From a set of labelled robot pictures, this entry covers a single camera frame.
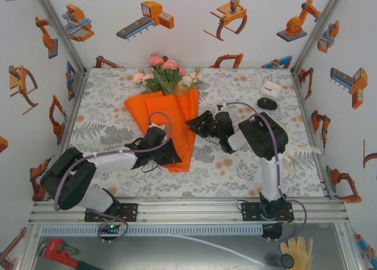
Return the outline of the aluminium side rail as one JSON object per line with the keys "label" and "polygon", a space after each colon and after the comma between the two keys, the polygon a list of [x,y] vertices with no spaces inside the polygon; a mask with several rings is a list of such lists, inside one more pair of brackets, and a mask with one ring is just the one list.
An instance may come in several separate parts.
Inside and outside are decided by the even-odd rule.
{"label": "aluminium side rail", "polygon": [[50,167],[52,166],[52,163],[54,162],[54,160],[59,158],[60,155],[62,155],[63,152],[65,152],[65,150],[68,148],[68,146],[70,144],[70,140],[72,138],[74,126],[75,126],[75,123],[76,123],[76,118],[77,118],[77,115],[78,115],[78,110],[79,110],[79,107],[80,107],[80,104],[81,104],[81,101],[82,101],[82,97],[84,95],[86,83],[87,83],[87,73],[84,73],[84,75],[80,78],[79,83],[78,83],[77,91],[76,91],[76,94],[75,94],[75,97],[74,97],[74,102],[73,102],[73,105],[72,105],[72,110],[71,110],[70,116],[68,118],[68,122],[65,126],[65,131],[64,131],[64,134],[62,136],[61,144],[59,144],[57,146],[57,148],[55,149],[55,151],[52,153],[53,158],[52,158],[52,161],[49,165]]}
{"label": "aluminium side rail", "polygon": [[[300,106],[300,110],[301,110],[301,113],[302,113],[303,122],[305,124],[309,143],[310,143],[311,146],[315,146],[315,147],[318,148],[319,145],[317,144],[317,141],[316,141],[316,132],[314,131],[314,128],[313,128],[313,125],[312,125],[312,121],[311,121],[311,118],[310,118],[311,115],[309,113],[309,110],[307,109],[307,105],[306,105],[305,98],[304,98],[302,90],[301,90],[299,79],[298,79],[297,75],[295,75],[294,73],[292,73],[292,81],[293,81],[293,85],[294,85],[294,88],[295,88],[297,102]],[[328,177],[327,172],[326,172],[326,164],[325,164],[324,157],[322,156],[321,153],[314,153],[313,158],[314,158],[315,163],[316,163],[316,168],[317,168],[317,171],[318,171],[319,178],[320,178],[321,182],[325,185],[326,196],[329,199],[335,199],[335,193],[332,190],[331,183],[330,183],[329,177]]]}

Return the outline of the black round knob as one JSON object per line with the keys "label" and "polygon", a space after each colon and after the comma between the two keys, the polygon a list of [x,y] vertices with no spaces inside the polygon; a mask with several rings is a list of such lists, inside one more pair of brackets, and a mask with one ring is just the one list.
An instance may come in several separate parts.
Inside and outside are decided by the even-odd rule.
{"label": "black round knob", "polygon": [[276,258],[276,264],[279,268],[291,269],[295,265],[293,257],[289,254],[281,254]]}

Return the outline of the red pipe wrench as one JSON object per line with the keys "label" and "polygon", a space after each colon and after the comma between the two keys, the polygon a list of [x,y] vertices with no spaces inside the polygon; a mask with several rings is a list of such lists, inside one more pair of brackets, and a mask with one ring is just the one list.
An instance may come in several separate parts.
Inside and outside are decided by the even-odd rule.
{"label": "red pipe wrench", "polygon": [[103,270],[94,265],[74,259],[76,249],[68,246],[60,238],[52,239],[44,246],[43,257],[54,262],[58,262],[75,270]]}

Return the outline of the floral printed tablecloth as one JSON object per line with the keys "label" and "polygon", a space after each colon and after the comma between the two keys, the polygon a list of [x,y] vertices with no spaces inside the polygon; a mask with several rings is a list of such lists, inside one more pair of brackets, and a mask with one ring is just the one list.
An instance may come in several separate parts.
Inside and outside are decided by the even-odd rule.
{"label": "floral printed tablecloth", "polygon": [[[81,152],[102,152],[142,136],[124,105],[143,90],[132,81],[135,72],[97,68],[88,73],[70,146]],[[278,107],[270,116],[289,136],[282,190],[289,197],[324,196],[290,71],[205,68],[201,73],[199,110],[214,111],[219,103],[229,101],[232,105],[227,110],[234,124],[252,114],[265,82],[280,85]],[[227,154],[214,140],[198,137],[188,172],[171,173],[151,163],[143,169],[96,175],[91,183],[126,197],[252,197],[259,194],[262,177],[250,147]]]}

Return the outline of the yellow work glove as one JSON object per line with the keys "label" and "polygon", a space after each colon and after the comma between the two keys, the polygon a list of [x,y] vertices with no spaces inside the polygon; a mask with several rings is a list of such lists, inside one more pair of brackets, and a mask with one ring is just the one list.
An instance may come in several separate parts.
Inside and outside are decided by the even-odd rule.
{"label": "yellow work glove", "polygon": [[289,239],[287,243],[280,244],[282,255],[290,255],[293,259],[293,266],[288,268],[283,266],[285,270],[312,270],[313,261],[313,238],[307,241],[300,236],[296,239]]}

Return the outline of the aluminium frame post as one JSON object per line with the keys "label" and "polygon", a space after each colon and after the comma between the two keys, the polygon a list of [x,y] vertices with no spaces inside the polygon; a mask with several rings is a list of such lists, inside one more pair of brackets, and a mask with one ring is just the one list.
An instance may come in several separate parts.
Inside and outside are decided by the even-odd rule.
{"label": "aluminium frame post", "polygon": [[342,0],[328,0],[323,12],[321,13],[313,31],[309,35],[309,38],[304,45],[302,51],[300,52],[293,68],[292,68],[292,74],[293,76],[296,76],[301,71],[302,67],[304,66],[304,63],[310,56],[310,53],[313,51],[314,47],[316,46],[316,43],[319,41],[320,36],[323,34],[325,27],[328,25],[331,17],[337,10],[338,6]]}
{"label": "aluminium frame post", "polygon": [[81,61],[80,56],[78,55],[76,49],[74,48],[68,34],[65,32],[62,22],[59,20],[57,13],[55,12],[54,6],[50,0],[37,0],[38,4],[42,8],[47,20],[52,25],[55,30],[59,40],[62,42],[65,50],[68,53],[68,56],[71,59],[71,62],[74,64],[75,69],[78,70],[81,75],[85,75],[86,67]]}

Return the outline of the small white square clock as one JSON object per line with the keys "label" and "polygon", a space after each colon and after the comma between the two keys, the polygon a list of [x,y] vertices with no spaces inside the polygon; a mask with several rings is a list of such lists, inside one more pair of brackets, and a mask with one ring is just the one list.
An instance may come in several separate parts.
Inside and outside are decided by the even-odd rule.
{"label": "small white square clock", "polygon": [[260,96],[269,98],[272,100],[277,100],[277,98],[280,95],[280,92],[282,90],[282,87],[276,83],[273,83],[272,81],[266,81],[262,89],[260,91]]}

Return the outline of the circuit board with green light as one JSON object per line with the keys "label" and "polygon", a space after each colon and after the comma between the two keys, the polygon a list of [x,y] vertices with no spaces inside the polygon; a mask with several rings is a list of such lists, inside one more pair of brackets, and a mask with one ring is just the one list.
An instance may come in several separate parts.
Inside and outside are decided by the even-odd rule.
{"label": "circuit board with green light", "polygon": [[120,233],[120,225],[105,223],[99,226],[98,231],[102,235],[117,235]]}

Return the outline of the orange wrapping paper sheet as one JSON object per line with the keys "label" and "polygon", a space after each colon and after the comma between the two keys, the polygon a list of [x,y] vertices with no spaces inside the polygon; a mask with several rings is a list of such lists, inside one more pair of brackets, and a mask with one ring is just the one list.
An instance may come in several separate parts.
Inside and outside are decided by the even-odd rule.
{"label": "orange wrapping paper sheet", "polygon": [[167,117],[171,120],[172,139],[181,163],[167,166],[167,169],[171,173],[188,172],[196,135],[186,122],[198,116],[199,91],[192,89],[183,96],[164,95],[161,91],[139,94],[126,99],[124,105],[143,133],[147,132],[149,120],[159,126],[168,124]]}

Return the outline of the black controller box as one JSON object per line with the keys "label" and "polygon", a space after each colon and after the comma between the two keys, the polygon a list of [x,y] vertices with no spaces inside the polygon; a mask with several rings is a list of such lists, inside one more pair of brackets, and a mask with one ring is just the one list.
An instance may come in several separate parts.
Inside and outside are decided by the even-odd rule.
{"label": "black controller box", "polygon": [[283,227],[281,224],[262,224],[263,234],[265,239],[276,240],[282,236]]}

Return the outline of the cream bud flower stem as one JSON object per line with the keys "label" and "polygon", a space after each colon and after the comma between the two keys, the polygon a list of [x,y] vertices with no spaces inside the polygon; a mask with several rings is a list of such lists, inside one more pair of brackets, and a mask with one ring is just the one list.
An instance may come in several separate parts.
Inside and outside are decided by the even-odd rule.
{"label": "cream bud flower stem", "polygon": [[178,82],[178,86],[186,91],[199,88],[204,82],[203,76],[201,74],[201,68],[196,67],[195,70],[189,74],[182,76],[181,80]]}

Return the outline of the cream printed ribbon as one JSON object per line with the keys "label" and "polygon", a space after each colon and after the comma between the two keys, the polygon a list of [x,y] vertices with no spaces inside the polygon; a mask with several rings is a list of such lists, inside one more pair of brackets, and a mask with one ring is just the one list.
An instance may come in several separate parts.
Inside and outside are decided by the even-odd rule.
{"label": "cream printed ribbon", "polygon": [[322,152],[317,147],[288,144],[283,153],[284,167],[295,172],[313,170],[315,154]]}

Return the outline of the grey metal shelf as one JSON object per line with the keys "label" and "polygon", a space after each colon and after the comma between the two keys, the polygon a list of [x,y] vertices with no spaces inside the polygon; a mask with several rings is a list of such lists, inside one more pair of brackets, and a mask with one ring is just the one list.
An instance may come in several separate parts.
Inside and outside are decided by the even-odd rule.
{"label": "grey metal shelf", "polygon": [[113,245],[96,238],[64,238],[74,258],[102,270],[282,270],[273,266],[277,245],[256,236],[209,236],[202,242],[172,237],[131,237]]}

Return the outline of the peach blossom flower stem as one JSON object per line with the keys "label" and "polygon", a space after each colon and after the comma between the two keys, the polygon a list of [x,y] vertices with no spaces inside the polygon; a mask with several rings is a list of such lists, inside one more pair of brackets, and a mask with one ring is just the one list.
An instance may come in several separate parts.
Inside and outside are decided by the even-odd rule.
{"label": "peach blossom flower stem", "polygon": [[152,73],[145,73],[143,69],[139,69],[138,72],[133,75],[133,83],[134,84],[142,84],[143,86],[147,85],[147,80],[152,79]]}

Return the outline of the black oval object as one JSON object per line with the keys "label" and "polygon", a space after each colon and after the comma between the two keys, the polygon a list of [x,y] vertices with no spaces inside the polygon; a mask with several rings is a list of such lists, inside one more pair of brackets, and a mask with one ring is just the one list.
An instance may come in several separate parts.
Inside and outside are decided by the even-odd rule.
{"label": "black oval object", "polygon": [[264,110],[276,110],[277,109],[277,102],[270,98],[262,97],[258,99],[257,105],[264,109]]}

